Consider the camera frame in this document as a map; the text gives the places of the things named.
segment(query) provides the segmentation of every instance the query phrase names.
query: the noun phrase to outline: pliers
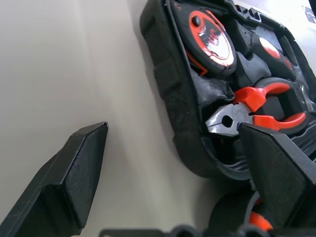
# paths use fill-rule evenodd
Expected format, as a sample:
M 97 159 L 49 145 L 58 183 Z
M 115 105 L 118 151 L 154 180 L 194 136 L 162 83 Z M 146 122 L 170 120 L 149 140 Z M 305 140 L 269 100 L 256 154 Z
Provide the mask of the pliers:
M 260 80 L 254 87 L 245 87 L 235 92 L 233 104 L 221 106 L 207 121 L 206 126 L 210 133 L 234 137 L 238 135 L 238 125 L 241 122 L 267 127 L 287 135 L 301 131 L 308 123 L 307 112 L 303 111 L 301 102 L 294 111 L 299 111 L 285 121 L 277 121 L 273 116 L 256 115 L 255 112 L 267 101 L 268 94 L 282 94 L 293 91 L 292 82 L 280 78 L 266 78 Z M 289 94 L 285 103 L 292 104 L 293 98 L 298 100 L 295 93 Z

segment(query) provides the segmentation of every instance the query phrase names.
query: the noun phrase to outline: tool case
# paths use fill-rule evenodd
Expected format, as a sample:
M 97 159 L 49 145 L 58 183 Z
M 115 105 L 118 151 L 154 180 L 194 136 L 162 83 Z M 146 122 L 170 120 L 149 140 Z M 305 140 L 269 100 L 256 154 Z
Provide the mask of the tool case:
M 207 39 L 194 32 L 201 19 L 211 32 Z M 206 178 L 250 178 L 239 137 L 210 133 L 205 123 L 219 107 L 234 102 L 236 91 L 270 77 L 287 79 L 295 94 L 282 113 L 275 96 L 267 97 L 258 113 L 280 119 L 299 102 L 297 108 L 306 111 L 307 117 L 289 137 L 315 160 L 316 78 L 295 38 L 282 24 L 253 8 L 234 5 L 232 0 L 149 0 L 140 27 L 174 130 L 173 141 L 190 171 Z M 201 46 L 209 45 L 210 39 L 226 43 L 224 48 L 213 48 L 215 57 Z M 256 41 L 264 50 L 250 49 Z

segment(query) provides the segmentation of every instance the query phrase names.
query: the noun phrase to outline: metal pliers head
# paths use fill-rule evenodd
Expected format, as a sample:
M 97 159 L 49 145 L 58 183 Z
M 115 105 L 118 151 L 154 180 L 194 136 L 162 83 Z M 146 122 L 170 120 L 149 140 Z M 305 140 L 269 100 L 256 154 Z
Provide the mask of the metal pliers head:
M 238 135 L 237 128 L 241 122 L 253 122 L 250 113 L 251 110 L 244 103 L 224 105 L 205 124 L 211 133 L 234 137 Z

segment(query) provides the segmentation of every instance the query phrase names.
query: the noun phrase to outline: tape measure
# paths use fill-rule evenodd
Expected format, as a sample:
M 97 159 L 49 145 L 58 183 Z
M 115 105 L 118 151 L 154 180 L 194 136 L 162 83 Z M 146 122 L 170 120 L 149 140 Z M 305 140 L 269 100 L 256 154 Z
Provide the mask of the tape measure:
M 224 26 L 211 11 L 171 1 L 188 59 L 200 75 L 223 79 L 236 68 L 236 51 Z

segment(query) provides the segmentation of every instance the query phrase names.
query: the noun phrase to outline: red pliers handle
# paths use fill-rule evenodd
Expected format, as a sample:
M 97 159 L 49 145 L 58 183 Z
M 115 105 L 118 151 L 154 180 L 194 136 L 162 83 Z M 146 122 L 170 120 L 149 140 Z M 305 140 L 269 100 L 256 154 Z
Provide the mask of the red pliers handle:
M 245 87 L 235 92 L 234 104 L 245 103 L 252 112 L 256 112 L 267 101 L 268 94 L 282 94 L 293 90 L 292 82 L 280 78 L 267 78 L 260 80 L 255 87 Z M 277 121 L 273 116 L 254 115 L 253 124 L 267 127 L 275 131 L 280 131 L 287 135 L 301 131 L 307 125 L 307 113 L 303 107 L 298 109 L 300 112 L 293 114 L 285 121 Z

